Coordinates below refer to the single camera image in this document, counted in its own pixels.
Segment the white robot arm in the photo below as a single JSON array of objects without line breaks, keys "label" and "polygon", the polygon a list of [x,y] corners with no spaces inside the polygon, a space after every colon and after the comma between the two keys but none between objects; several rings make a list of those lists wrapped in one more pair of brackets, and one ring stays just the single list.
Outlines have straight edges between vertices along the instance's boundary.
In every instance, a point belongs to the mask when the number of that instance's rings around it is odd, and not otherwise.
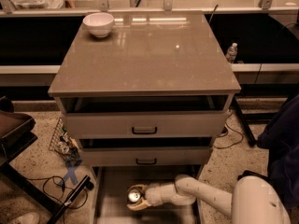
[{"label": "white robot arm", "polygon": [[189,175],[173,182],[137,184],[127,191],[127,207],[140,211],[171,203],[177,206],[203,201],[232,220],[232,224],[291,224],[274,188],[258,176],[241,177],[232,193],[214,188]]}]

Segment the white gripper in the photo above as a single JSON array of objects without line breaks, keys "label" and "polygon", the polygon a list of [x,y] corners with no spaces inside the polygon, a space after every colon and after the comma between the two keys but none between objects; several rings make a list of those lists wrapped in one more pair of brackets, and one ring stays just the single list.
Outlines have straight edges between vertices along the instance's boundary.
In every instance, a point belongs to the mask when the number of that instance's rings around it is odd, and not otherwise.
[{"label": "white gripper", "polygon": [[145,193],[146,200],[141,200],[138,201],[137,203],[128,203],[127,207],[132,211],[141,211],[151,206],[159,206],[164,203],[161,194],[161,185],[158,183],[153,183],[149,185],[144,185],[144,184],[132,185],[128,189],[128,192],[131,193],[134,190],[136,190],[141,194]]}]

